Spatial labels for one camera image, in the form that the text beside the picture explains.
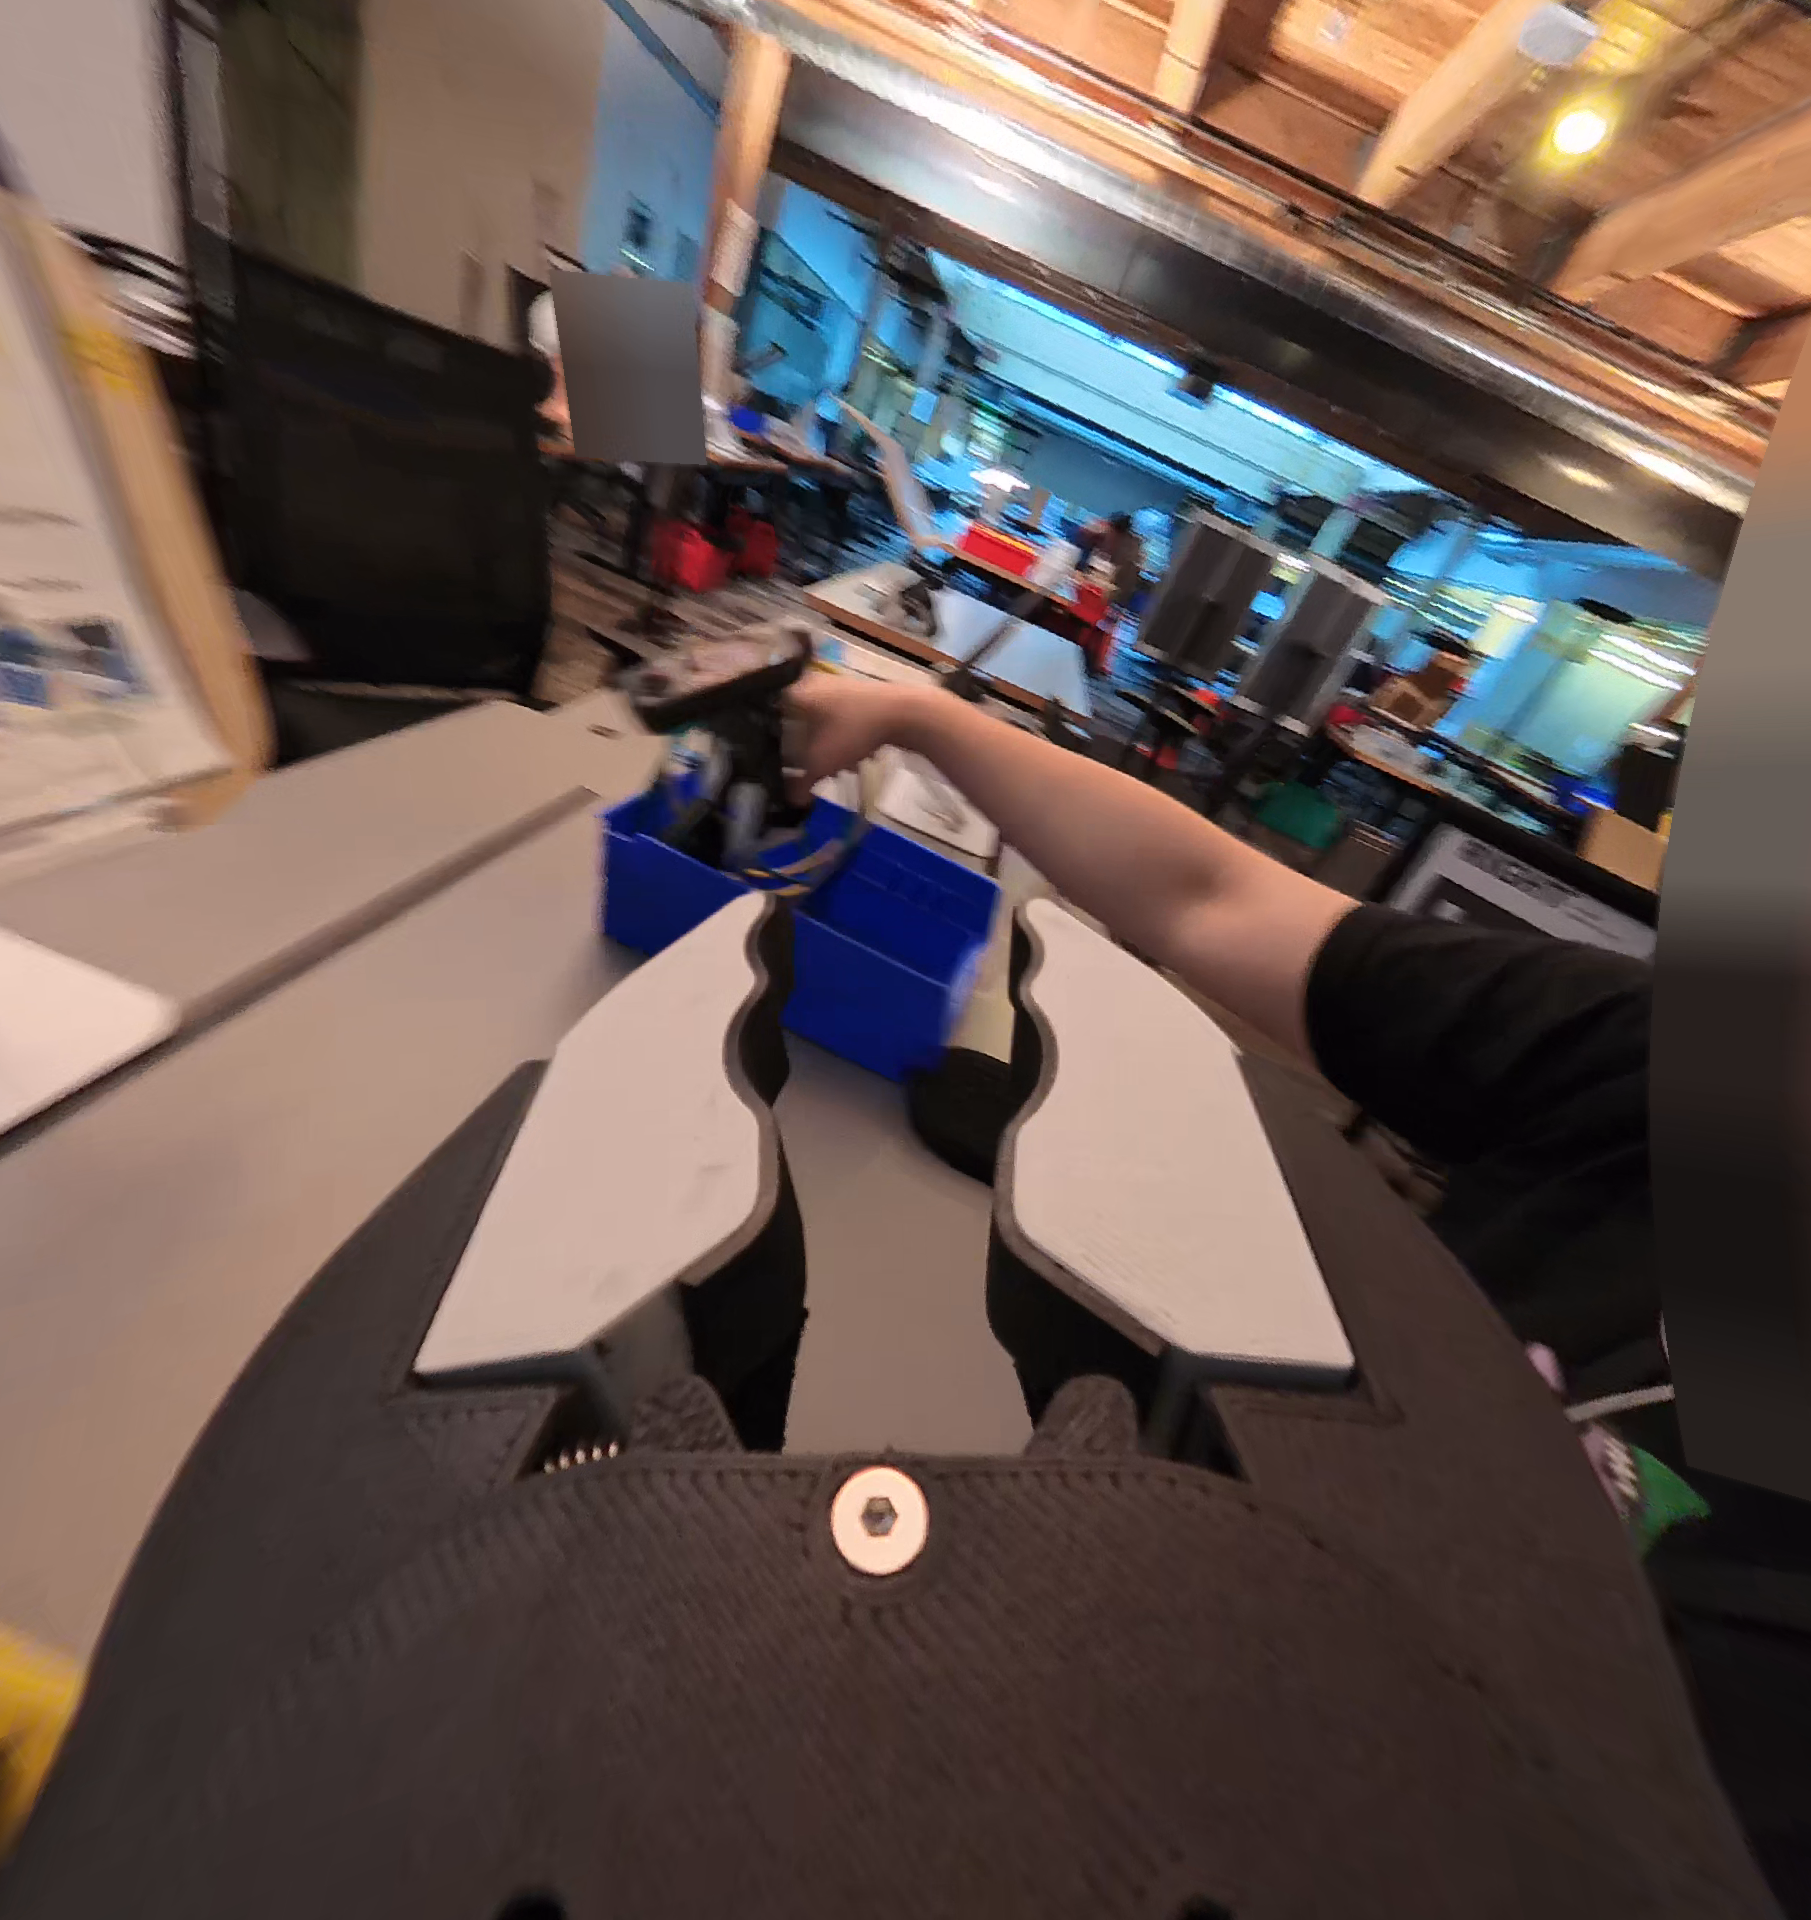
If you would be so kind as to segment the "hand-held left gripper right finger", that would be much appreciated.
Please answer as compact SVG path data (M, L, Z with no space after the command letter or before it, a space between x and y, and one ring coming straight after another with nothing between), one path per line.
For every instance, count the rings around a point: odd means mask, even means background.
M1342 1390L1352 1342L1238 1042L1056 901L1012 912L1032 1091L995 1163L995 1249L1196 1378Z

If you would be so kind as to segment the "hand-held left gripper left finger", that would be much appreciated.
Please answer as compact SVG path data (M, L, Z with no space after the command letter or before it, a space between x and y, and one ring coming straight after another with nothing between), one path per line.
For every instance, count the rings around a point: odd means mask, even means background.
M556 1047L410 1369L689 1369L689 1295L772 1230L795 925L746 890Z

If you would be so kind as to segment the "blue plastic bin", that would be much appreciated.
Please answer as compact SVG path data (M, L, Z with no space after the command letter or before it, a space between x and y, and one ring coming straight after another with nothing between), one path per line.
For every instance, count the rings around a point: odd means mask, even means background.
M657 955L758 882L668 841L672 800L645 791L601 812L601 928ZM786 1028L907 1080L940 1059L972 1008L999 919L999 882L940 848L816 800L776 855L795 912Z

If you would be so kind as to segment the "person's right forearm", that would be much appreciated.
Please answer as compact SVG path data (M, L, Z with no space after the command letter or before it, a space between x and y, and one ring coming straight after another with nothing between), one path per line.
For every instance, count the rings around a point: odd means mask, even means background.
M892 750L933 768L1066 905L1235 1023L1318 1067L1306 976L1352 901L1169 795L908 682Z

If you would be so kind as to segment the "person's right hand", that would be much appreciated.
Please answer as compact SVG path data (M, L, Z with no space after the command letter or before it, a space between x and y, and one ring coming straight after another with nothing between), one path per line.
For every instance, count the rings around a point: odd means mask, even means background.
M868 682L854 673L809 669L780 699L780 791L795 807L813 803L820 780L860 770L873 752L892 750L908 718L907 682Z

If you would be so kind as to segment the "red storage bin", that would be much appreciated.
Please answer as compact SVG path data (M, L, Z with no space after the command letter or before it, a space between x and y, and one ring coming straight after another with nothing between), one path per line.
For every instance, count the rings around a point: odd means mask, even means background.
M726 518L696 528L664 518L650 530L650 572L668 593L719 593L729 580L766 580L776 572L776 528L766 518Z

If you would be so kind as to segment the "person's black t-shirt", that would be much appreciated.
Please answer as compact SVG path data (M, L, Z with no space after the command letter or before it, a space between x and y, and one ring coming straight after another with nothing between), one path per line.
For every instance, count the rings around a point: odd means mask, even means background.
M1437 1177L1434 1238L1585 1387L1661 1369L1655 968L1360 905L1302 988L1318 1069Z

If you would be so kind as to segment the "black mesh office chair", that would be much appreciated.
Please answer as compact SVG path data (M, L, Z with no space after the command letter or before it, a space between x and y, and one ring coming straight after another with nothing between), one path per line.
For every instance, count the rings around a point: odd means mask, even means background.
M198 330L221 563L292 632L279 673L528 700L549 642L540 365L243 243Z

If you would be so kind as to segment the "grey panel on stand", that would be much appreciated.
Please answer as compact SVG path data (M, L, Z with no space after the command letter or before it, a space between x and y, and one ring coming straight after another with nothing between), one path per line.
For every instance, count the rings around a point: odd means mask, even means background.
M1208 682L1249 628L1280 550L1215 511L1190 511L1139 612L1134 646L1169 673Z
M1306 570L1255 646L1238 700L1272 725L1311 730L1349 680L1384 593L1349 570Z

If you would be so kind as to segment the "instruction poster stand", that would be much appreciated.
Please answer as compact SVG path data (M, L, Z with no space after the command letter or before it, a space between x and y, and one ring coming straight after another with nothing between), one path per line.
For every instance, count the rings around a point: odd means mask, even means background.
M103 878L259 780L268 700L153 349L0 136L0 885ZM0 919L0 1147L191 1001Z

